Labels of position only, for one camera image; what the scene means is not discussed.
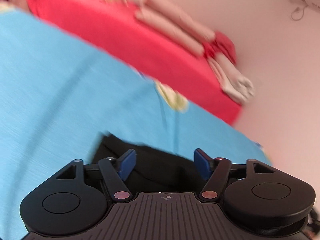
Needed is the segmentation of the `black pants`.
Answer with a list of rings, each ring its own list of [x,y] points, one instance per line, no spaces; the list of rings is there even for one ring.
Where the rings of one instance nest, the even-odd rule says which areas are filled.
[[[103,136],[91,163],[114,157],[120,158],[128,150],[135,150],[135,168],[125,180],[133,195],[139,192],[195,192],[200,193],[206,184],[193,161],[178,155],[122,141],[115,135]]]

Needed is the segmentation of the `rolled cream blanket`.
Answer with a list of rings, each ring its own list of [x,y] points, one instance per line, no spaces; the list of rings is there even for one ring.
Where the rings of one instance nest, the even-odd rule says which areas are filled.
[[[242,75],[223,53],[217,53],[215,58],[209,57],[207,61],[217,77],[221,90],[240,105],[248,103],[254,96],[251,81]]]

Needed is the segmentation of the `blue floral bedsheet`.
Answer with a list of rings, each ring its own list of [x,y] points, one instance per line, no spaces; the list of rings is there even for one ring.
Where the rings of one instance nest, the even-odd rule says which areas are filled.
[[[173,110],[155,81],[18,9],[1,12],[1,238],[21,239],[22,199],[103,134],[192,159],[267,162],[257,144],[201,107]]]

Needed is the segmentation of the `red crumpled cloth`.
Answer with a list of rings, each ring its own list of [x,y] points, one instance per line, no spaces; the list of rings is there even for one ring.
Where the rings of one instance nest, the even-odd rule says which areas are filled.
[[[207,59],[216,57],[218,53],[222,53],[231,61],[232,64],[236,65],[237,56],[234,43],[222,32],[216,31],[215,38],[213,40],[203,43],[204,57]]]

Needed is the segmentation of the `lower pink pillow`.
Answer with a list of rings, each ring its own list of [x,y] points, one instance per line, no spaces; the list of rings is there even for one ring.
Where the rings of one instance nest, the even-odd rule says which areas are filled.
[[[135,12],[135,18],[171,39],[194,56],[203,56],[203,45],[161,14],[147,9],[146,7],[142,7],[142,9]]]

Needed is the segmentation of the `pink pillow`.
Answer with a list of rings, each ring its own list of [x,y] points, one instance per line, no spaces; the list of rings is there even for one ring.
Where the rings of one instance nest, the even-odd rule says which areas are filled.
[[[144,4],[171,20],[200,42],[213,41],[216,37],[213,30],[193,20],[183,9],[169,0],[144,0]]]
[[[203,45],[161,14],[147,9],[146,7],[142,7],[142,9],[135,12],[135,18],[171,39],[194,56],[203,56]]]

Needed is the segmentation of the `red bedsheet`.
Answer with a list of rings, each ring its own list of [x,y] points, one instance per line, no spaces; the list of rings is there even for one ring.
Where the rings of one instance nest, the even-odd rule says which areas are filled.
[[[27,0],[32,14],[107,51],[169,85],[228,124],[240,105],[220,88],[204,57],[196,57],[138,22],[134,4],[104,0]]]

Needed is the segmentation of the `upper pink pillow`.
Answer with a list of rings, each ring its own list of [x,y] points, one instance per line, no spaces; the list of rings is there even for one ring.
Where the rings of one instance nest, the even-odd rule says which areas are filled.
[[[213,30],[193,20],[183,9],[169,0],[144,0],[144,4],[171,20],[200,42],[213,41],[216,37]]]

